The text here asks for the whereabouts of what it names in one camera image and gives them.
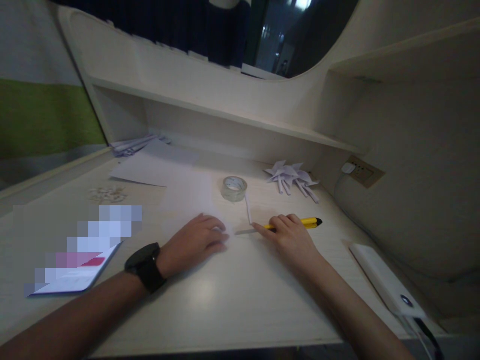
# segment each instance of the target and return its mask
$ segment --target plug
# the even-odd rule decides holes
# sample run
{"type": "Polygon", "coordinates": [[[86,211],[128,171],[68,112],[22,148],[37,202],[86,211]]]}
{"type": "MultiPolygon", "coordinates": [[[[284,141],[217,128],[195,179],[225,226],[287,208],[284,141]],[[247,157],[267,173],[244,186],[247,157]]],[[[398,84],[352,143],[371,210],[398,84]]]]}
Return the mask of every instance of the plug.
{"type": "Polygon", "coordinates": [[[351,174],[354,172],[356,166],[353,165],[351,162],[346,162],[342,167],[341,167],[341,172],[344,174],[351,174]]]}

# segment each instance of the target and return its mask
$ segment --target smartwatch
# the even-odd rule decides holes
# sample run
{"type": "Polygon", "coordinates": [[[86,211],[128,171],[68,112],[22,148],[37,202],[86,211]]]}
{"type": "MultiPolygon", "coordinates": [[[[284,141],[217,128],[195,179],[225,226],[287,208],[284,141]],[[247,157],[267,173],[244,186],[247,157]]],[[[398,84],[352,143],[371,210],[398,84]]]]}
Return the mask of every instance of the smartwatch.
{"type": "Polygon", "coordinates": [[[159,244],[153,243],[138,250],[125,263],[125,271],[137,275],[150,294],[167,282],[157,267],[159,254],[159,244]]]}

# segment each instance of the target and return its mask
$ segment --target hand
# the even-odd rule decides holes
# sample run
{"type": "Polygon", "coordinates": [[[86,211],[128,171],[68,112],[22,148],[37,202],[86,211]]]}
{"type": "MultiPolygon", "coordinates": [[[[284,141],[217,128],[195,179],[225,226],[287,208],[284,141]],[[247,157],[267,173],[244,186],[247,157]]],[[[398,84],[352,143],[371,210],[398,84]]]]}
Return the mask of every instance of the hand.
{"type": "Polygon", "coordinates": [[[280,257],[294,270],[303,275],[314,277],[327,261],[315,247],[309,232],[295,214],[274,216],[270,224],[276,233],[253,223],[253,227],[267,240],[271,241],[280,257]]]}
{"type": "Polygon", "coordinates": [[[227,250],[223,243],[229,236],[223,222],[200,214],[177,232],[160,251],[156,266],[164,279],[203,263],[212,254],[227,250]]]}

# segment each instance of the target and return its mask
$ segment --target blue curtain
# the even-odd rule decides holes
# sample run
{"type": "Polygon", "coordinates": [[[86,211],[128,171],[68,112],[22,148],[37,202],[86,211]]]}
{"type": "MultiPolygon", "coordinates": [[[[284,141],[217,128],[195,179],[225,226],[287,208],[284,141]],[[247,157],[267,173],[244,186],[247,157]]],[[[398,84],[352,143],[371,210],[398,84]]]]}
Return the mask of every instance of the blue curtain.
{"type": "Polygon", "coordinates": [[[130,34],[212,63],[241,68],[251,7],[245,0],[222,9],[209,0],[53,0],[82,10],[130,34]]]}

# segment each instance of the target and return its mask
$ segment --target white power bank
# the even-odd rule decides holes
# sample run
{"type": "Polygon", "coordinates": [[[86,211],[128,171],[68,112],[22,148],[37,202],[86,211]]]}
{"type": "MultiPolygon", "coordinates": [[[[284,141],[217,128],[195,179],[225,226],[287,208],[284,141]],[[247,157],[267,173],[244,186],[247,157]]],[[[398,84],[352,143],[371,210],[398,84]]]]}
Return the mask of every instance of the white power bank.
{"type": "Polygon", "coordinates": [[[350,246],[355,259],[367,275],[386,307],[399,317],[426,318],[425,311],[390,270],[380,255],[370,246],[350,246]]]}

